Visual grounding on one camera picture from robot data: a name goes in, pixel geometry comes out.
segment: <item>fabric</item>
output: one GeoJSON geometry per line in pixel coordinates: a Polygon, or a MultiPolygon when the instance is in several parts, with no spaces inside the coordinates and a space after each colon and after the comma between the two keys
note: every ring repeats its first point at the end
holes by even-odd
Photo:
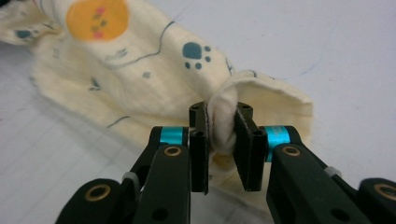
{"type": "Polygon", "coordinates": [[[153,126],[188,126],[189,106],[205,101],[210,183],[230,193],[238,101],[253,106],[258,125],[292,125],[310,141],[308,96],[255,71],[235,72],[143,0],[14,0],[0,8],[0,40],[31,48],[32,77],[45,97],[138,148],[153,126]]]}

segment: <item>fabric fold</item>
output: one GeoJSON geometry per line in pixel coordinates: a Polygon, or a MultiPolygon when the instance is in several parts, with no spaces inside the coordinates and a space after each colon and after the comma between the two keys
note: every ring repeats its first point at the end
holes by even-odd
{"type": "Polygon", "coordinates": [[[0,40],[31,48],[45,97],[141,149],[153,126],[188,126],[189,106],[205,101],[210,182],[219,188],[234,183],[226,180],[235,174],[238,101],[254,108],[258,125],[292,125],[310,141],[308,96],[235,73],[221,52],[143,0],[14,0],[0,7],[0,40]]]}

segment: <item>white surface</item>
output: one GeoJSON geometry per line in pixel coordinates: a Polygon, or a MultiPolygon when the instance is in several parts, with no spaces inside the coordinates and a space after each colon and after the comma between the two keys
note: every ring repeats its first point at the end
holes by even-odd
{"type": "MultiPolygon", "coordinates": [[[[394,1],[153,0],[223,51],[237,70],[311,96],[311,149],[357,187],[396,180],[394,1]]],[[[27,49],[0,44],[0,220],[53,223],[82,184],[120,180],[138,157],[116,136],[44,100],[27,49]]],[[[212,190],[192,196],[191,223],[262,223],[268,215],[212,190]]]]}

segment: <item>paw print pattern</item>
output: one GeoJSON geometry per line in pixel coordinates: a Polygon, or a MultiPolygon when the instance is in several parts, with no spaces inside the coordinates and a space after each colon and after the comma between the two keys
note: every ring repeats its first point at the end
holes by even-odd
{"type": "Polygon", "coordinates": [[[30,42],[32,40],[35,40],[35,35],[38,34],[37,30],[16,30],[15,31],[15,36],[17,38],[22,39],[24,42],[30,42]]]}
{"type": "Polygon", "coordinates": [[[142,77],[143,78],[150,78],[150,76],[151,76],[150,72],[144,72],[142,77]]]}
{"type": "MultiPolygon", "coordinates": [[[[183,56],[186,59],[190,60],[198,60],[198,62],[191,61],[186,62],[185,66],[187,69],[190,69],[192,66],[195,66],[196,69],[201,69],[202,68],[202,62],[203,62],[203,52],[210,52],[211,48],[209,46],[205,46],[204,48],[201,47],[201,45],[194,43],[194,42],[189,42],[183,46],[183,56]]],[[[210,63],[211,58],[209,56],[205,56],[205,61],[207,63],[210,63]]]]}
{"type": "Polygon", "coordinates": [[[117,60],[117,59],[125,57],[125,55],[127,55],[127,54],[128,54],[128,50],[127,49],[117,50],[114,54],[106,55],[105,61],[117,60]]]}
{"type": "Polygon", "coordinates": [[[98,81],[94,77],[91,79],[91,84],[92,86],[90,87],[90,91],[99,91],[102,89],[102,87],[100,87],[98,81]]]}

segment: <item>dark line pattern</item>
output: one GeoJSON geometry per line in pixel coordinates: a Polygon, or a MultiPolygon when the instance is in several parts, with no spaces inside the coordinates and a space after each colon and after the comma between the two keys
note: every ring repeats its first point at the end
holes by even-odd
{"type": "Polygon", "coordinates": [[[39,5],[41,7],[41,10],[44,12],[44,14],[46,14],[46,11],[43,8],[43,0],[40,0],[39,5]]]}
{"type": "Polygon", "coordinates": [[[230,76],[232,76],[233,75],[233,66],[232,65],[230,65],[230,63],[228,62],[228,59],[227,58],[225,58],[225,63],[227,64],[227,68],[228,68],[228,71],[230,72],[230,76]]]}
{"type": "Polygon", "coordinates": [[[52,0],[52,13],[53,13],[53,18],[58,22],[58,24],[61,24],[61,20],[59,20],[59,15],[55,11],[55,0],[52,0]]]}
{"type": "Polygon", "coordinates": [[[120,119],[117,119],[116,121],[114,121],[114,123],[107,125],[107,128],[111,128],[114,125],[116,125],[117,123],[119,123],[120,121],[122,121],[123,119],[129,119],[129,118],[130,118],[129,116],[125,116],[125,117],[122,117],[120,119]]]}
{"type": "Polygon", "coordinates": [[[45,24],[45,23],[41,23],[43,26],[47,26],[48,28],[50,28],[51,30],[55,30],[52,26],[50,26],[50,25],[47,25],[47,24],[45,24]]]}
{"type": "Polygon", "coordinates": [[[142,57],[140,57],[140,58],[137,58],[137,59],[135,59],[135,60],[132,60],[132,61],[130,61],[130,62],[128,62],[128,63],[122,63],[122,64],[118,64],[118,65],[107,64],[107,67],[108,67],[109,69],[116,70],[116,69],[120,69],[120,68],[125,67],[125,66],[128,66],[128,65],[131,65],[131,64],[133,64],[133,63],[137,63],[138,61],[140,61],[140,60],[142,60],[142,59],[146,59],[146,58],[148,58],[148,57],[158,55],[158,54],[161,52],[161,49],[162,49],[162,47],[163,47],[163,36],[164,36],[164,34],[165,34],[165,31],[166,31],[173,23],[175,23],[175,22],[174,22],[174,21],[169,22],[169,24],[167,24],[166,27],[163,29],[163,32],[161,33],[161,36],[160,36],[160,46],[158,47],[158,50],[157,50],[156,52],[147,54],[147,55],[145,55],[145,56],[142,56],[142,57]]]}
{"type": "Polygon", "coordinates": [[[249,70],[249,71],[253,73],[254,77],[257,77],[257,73],[255,71],[253,71],[253,70],[249,70]]]}

